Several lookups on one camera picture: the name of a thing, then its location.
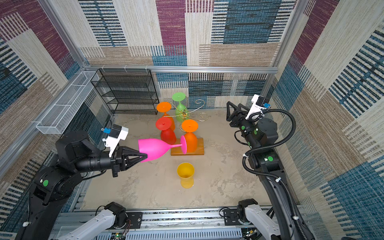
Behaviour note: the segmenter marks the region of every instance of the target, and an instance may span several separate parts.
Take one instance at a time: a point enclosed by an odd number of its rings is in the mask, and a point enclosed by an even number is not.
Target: green circle
[[[172,100],[176,102],[180,102],[184,100],[187,96],[184,93],[175,93],[172,95]]]

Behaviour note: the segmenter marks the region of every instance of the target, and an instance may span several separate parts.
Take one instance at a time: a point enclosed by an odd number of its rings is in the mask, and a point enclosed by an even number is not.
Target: beige work surface
[[[191,117],[198,118],[200,112],[192,113]],[[205,155],[171,156],[168,151],[157,160],[138,163],[119,172],[119,177],[113,178],[108,170],[92,179],[83,209],[96,209],[112,201],[126,208],[141,209],[235,206],[238,201],[248,198],[254,198],[260,205],[270,205],[258,177],[242,166],[242,155],[249,147],[234,139],[233,133],[238,129],[230,127],[225,120],[226,110],[208,109],[204,112],[209,118],[199,122],[195,134],[204,138]],[[128,136],[125,141],[120,141],[120,146],[138,149],[138,139],[160,138],[155,122],[161,115],[117,115],[115,123],[129,128]],[[175,124],[179,138],[182,131],[176,120]],[[176,173],[177,166],[183,162],[195,167],[195,183],[190,189],[181,187]]]

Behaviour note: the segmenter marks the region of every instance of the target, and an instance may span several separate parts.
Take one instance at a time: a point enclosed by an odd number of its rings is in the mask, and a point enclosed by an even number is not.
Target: black mesh shelf
[[[112,113],[157,114],[159,103],[151,71],[143,69],[99,69],[92,81]]]

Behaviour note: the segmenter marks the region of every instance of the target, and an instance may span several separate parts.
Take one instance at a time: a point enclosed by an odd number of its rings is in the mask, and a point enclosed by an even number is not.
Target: wooden block
[[[180,138],[176,139],[175,144],[180,144]],[[183,154],[181,147],[174,147],[170,149],[171,156],[180,156],[180,155],[204,155],[204,140],[202,138],[197,139],[197,149],[194,152],[187,152]]]

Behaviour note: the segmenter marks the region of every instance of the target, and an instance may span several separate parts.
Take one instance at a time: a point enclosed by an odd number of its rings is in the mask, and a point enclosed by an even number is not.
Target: blue connector
[[[111,129],[110,128],[104,128],[103,132],[105,132],[107,134],[110,134],[111,133]]]

